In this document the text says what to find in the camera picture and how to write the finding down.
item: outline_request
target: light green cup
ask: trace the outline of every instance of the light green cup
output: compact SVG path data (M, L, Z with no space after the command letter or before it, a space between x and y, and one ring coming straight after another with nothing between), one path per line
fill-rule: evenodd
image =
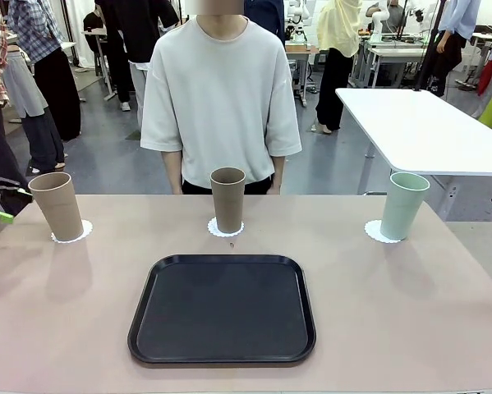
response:
M380 232L390 240L401 241L410 233L430 183L410 172L396 172L390 181Z

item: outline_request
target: red bag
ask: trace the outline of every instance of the red bag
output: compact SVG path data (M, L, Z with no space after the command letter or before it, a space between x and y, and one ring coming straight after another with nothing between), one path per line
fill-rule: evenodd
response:
M480 96L485 92L486 88L489 87L490 80L492 79L492 60L486 63L483 72L481 72L481 77L479 79L479 84L477 86L477 94Z

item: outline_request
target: brown cup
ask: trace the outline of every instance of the brown cup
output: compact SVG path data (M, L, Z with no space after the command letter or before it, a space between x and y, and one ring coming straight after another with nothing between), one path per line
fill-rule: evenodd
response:
M72 241L83 234L70 175L53 172L38 176L30 181L29 189L58 241Z
M211 174L214 212L218 229L225 234L240 231L246 174L238 168L220 168Z

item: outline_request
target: blue shirt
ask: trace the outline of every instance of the blue shirt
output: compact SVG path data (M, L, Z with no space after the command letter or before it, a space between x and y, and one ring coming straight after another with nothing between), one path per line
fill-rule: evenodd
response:
M32 63L62 46L63 35L47 0L11 0L8 27L17 33L17 43Z
M283 0L244 0L244 16L286 43Z
M474 33L481 0L451 0L444 10L439 31L458 32L464 39Z

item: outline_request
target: paper coaster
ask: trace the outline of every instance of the paper coaster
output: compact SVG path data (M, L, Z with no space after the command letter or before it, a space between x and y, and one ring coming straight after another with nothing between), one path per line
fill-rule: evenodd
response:
M89 222L88 220L81 220L81 223L83 225L83 234L78 236L75 240L73 241L58 241L56 239L56 236L54 233L52 233L50 236L52 237L52 241L58 243L58 244L71 244L72 242L77 242L88 236L92 232L92 223Z
M216 218L212 218L211 220L209 220L209 223L207 223L207 229L214 236L218 236L220 238L230 238L232 236L237 236L238 234L244 231L244 222L242 222L242 227L240 228L240 230L238 230L237 232L233 232L232 234L226 234L225 232L221 232L218 229L218 226L216 224Z
M389 238L386 238L383 236L380 232L380 225L383 221L382 220L374 220L372 222L368 222L365 226L364 229L366 231L366 234L373 238L374 240L378 242L383 242L385 244L397 244L397 240L390 240Z

